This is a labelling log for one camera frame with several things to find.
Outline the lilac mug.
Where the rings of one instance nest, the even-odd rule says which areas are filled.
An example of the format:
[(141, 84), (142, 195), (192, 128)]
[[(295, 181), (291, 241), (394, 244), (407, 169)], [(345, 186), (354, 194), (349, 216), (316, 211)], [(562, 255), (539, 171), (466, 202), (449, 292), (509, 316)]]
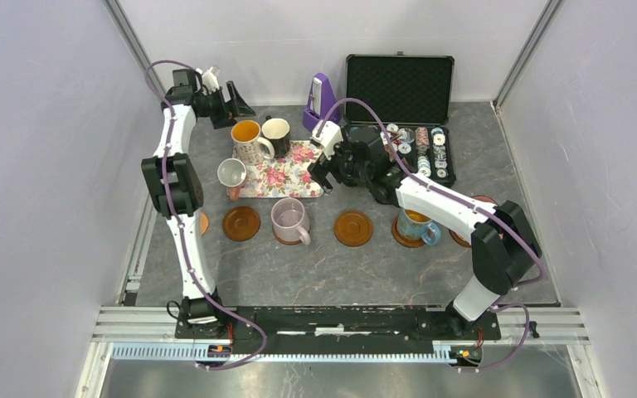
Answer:
[(310, 245), (310, 220), (303, 203), (293, 197), (278, 200), (270, 212), (272, 229), (283, 240), (301, 239), (304, 245)]

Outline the woven rattan coaster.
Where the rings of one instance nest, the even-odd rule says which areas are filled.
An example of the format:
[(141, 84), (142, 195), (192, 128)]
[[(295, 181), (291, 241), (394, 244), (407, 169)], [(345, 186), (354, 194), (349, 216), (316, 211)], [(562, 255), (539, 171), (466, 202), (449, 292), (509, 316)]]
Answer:
[(207, 233), (208, 228), (209, 228), (209, 224), (210, 224), (210, 222), (209, 222), (209, 219), (208, 219), (208, 216), (207, 216), (206, 212), (202, 211), (200, 213), (200, 220), (199, 220), (199, 227), (200, 227), (201, 235), (205, 235)]

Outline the pink mug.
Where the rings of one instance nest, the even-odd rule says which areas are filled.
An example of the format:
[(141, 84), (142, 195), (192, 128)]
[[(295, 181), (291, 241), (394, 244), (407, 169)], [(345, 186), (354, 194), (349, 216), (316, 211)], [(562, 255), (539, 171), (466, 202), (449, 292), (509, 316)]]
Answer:
[(498, 205), (498, 203), (493, 198), (485, 196), (485, 195), (476, 195), (476, 196), (473, 196), (473, 199), (477, 201), (483, 201), (490, 204), (494, 204), (495, 206)]

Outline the floral tray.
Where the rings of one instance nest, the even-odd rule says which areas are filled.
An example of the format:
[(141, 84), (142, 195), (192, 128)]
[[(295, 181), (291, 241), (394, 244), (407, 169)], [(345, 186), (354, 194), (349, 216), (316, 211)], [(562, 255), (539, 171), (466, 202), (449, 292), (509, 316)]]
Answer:
[(284, 158), (247, 166), (247, 179), (240, 190), (240, 198), (321, 197), (323, 188), (308, 172), (309, 165), (319, 156), (319, 150), (308, 140), (291, 140)]

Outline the white mug orange inside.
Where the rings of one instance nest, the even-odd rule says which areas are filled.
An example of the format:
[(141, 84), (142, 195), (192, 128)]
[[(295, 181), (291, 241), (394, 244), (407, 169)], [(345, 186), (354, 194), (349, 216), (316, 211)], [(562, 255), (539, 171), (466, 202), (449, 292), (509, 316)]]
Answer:
[(260, 125), (253, 120), (238, 122), (231, 129), (237, 157), (246, 166), (256, 166), (275, 156), (273, 144), (261, 134)]

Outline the wooden coaster four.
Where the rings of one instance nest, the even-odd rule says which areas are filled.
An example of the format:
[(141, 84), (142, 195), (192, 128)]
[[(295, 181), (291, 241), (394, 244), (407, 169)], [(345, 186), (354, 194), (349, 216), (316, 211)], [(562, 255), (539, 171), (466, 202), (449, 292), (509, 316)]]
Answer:
[(372, 238), (373, 224), (363, 212), (345, 211), (336, 218), (333, 233), (341, 244), (358, 247)]

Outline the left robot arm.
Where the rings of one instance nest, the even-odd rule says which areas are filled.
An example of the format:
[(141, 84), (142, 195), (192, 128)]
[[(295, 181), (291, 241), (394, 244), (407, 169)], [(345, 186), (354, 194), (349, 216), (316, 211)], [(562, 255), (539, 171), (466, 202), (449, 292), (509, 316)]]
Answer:
[(153, 155), (142, 160), (141, 170), (153, 207), (165, 219), (177, 250), (182, 274), (177, 324), (184, 331), (198, 329), (214, 338), (233, 322), (248, 327), (254, 323), (222, 305), (208, 269), (201, 233), (203, 188), (188, 147), (198, 119), (207, 118), (214, 129), (223, 129), (255, 111), (233, 81), (219, 84), (215, 67), (175, 65), (172, 86), (165, 92), (153, 91), (161, 102), (163, 129)]

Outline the wooden coaster five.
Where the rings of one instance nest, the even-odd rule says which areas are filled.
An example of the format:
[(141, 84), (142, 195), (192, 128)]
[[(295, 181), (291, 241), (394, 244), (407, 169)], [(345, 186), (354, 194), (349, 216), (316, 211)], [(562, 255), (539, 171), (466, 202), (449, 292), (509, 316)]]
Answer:
[(467, 248), (467, 249), (471, 249), (472, 245), (462, 236), (458, 235), (457, 233), (455, 233), (453, 230), (449, 230), (449, 235), (451, 237), (451, 239), (458, 245)]

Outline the wooden coaster three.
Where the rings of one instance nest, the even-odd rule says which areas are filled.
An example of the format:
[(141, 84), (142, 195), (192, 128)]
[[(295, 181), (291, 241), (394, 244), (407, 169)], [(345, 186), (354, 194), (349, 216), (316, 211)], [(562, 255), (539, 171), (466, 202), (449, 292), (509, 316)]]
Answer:
[(275, 239), (276, 239), (276, 240), (277, 240), (280, 244), (283, 244), (283, 245), (298, 245), (298, 244), (303, 244), (303, 241), (302, 241), (301, 239), (299, 239), (299, 240), (293, 240), (293, 241), (283, 240), (283, 239), (281, 239), (281, 238), (280, 238), (280, 237), (276, 234), (276, 232), (275, 232), (274, 230), (272, 230), (272, 232), (273, 232), (273, 236), (274, 236), (274, 238), (275, 238)]

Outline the black mug white inside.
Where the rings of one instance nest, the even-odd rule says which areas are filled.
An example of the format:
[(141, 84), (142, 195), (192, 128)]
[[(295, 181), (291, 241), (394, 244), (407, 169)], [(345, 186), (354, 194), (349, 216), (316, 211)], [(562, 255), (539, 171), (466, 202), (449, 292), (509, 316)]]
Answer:
[(261, 132), (274, 149), (274, 158), (284, 158), (290, 149), (290, 125), (282, 118), (266, 116)]

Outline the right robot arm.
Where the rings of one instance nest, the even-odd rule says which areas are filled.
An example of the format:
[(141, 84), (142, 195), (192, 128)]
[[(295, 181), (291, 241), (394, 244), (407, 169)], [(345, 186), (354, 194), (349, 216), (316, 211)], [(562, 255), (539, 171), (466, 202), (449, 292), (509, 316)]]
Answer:
[(519, 204), (480, 201), (430, 180), (405, 164), (379, 128), (347, 133), (327, 122), (316, 125), (310, 141), (321, 153), (309, 174), (325, 192), (333, 189), (327, 179), (332, 175), (368, 190), (381, 204), (420, 213), (470, 244), (473, 276), (446, 308), (452, 336), (469, 337), (481, 316), (539, 265), (540, 245)]

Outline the salmon mug white inside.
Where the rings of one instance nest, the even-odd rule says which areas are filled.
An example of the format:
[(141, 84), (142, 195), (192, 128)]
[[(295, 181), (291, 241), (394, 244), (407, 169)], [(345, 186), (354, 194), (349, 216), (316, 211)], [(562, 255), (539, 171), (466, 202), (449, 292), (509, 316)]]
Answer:
[(246, 165), (237, 158), (223, 160), (216, 171), (218, 181), (226, 188), (231, 201), (237, 201), (247, 179)]

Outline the wooden coaster two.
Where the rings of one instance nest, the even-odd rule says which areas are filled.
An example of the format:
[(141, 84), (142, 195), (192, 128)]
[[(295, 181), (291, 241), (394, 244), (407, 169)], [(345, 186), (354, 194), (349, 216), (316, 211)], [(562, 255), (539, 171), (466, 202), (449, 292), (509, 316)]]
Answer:
[(425, 245), (425, 242), (421, 239), (418, 240), (408, 240), (406, 238), (404, 238), (398, 231), (397, 229), (397, 223), (398, 223), (398, 217), (396, 216), (391, 224), (391, 234), (392, 237), (394, 238), (394, 240), (399, 243), (400, 245), (407, 247), (407, 248), (418, 248), (418, 247), (422, 247), (423, 245)]

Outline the wooden coaster one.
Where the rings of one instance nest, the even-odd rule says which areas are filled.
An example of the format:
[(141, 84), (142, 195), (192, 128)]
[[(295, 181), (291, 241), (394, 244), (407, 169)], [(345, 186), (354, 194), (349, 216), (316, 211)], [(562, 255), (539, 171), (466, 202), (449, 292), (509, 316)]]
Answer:
[(230, 209), (222, 220), (225, 236), (233, 241), (249, 240), (256, 235), (261, 225), (258, 211), (250, 206)]

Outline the blue mug orange inside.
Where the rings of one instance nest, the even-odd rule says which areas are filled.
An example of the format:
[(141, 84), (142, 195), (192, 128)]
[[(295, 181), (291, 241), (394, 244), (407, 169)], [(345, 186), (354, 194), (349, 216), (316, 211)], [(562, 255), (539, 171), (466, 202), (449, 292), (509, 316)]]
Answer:
[(436, 245), (440, 242), (440, 228), (429, 217), (405, 209), (402, 209), (397, 217), (397, 229), (404, 238), (408, 240), (421, 239), (425, 245)]

